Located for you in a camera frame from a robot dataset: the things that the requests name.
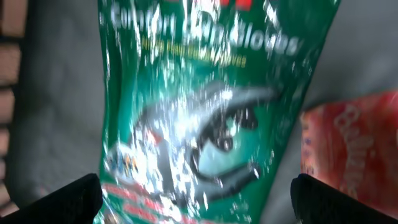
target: green package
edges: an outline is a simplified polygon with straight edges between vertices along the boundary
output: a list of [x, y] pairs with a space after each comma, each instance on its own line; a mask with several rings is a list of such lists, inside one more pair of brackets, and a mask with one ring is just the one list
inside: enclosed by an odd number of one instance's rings
[[339, 3], [99, 0], [95, 223], [259, 223]]

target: red package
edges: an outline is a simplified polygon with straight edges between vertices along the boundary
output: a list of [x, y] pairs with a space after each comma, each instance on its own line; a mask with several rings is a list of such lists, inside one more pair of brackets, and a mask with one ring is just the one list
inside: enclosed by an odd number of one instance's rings
[[304, 113], [301, 171], [398, 218], [398, 91]]

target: gray surface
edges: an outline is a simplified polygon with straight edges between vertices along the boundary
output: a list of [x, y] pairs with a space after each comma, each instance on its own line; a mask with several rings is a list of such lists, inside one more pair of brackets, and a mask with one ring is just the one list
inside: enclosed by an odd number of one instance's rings
[[[96, 0], [35, 2], [35, 31], [27, 39], [7, 164], [6, 184], [20, 205], [96, 172], [101, 149], [104, 94]], [[343, 1], [304, 108], [397, 88], [397, 21], [396, 0]], [[37, 154], [42, 159], [32, 159]], [[295, 221], [289, 189], [299, 163], [296, 125], [263, 223]]]

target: plastic packaging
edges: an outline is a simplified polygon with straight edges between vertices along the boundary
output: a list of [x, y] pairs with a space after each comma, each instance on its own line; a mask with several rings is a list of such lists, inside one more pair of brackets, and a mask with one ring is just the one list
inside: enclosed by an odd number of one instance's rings
[[259, 223], [339, 1], [99, 0], [96, 223]]
[[398, 92], [319, 106], [302, 125], [302, 172], [398, 218]]

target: gray fabric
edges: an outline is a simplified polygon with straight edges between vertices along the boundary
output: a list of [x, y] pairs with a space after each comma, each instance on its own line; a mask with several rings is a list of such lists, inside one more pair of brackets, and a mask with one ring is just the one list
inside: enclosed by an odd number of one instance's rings
[[[24, 48], [6, 184], [18, 205], [96, 172], [101, 152], [103, 64], [96, 0], [35, 2]], [[304, 108], [397, 88], [398, 2], [345, 0], [328, 35]], [[263, 223], [295, 222], [290, 182], [299, 174], [296, 125]]]

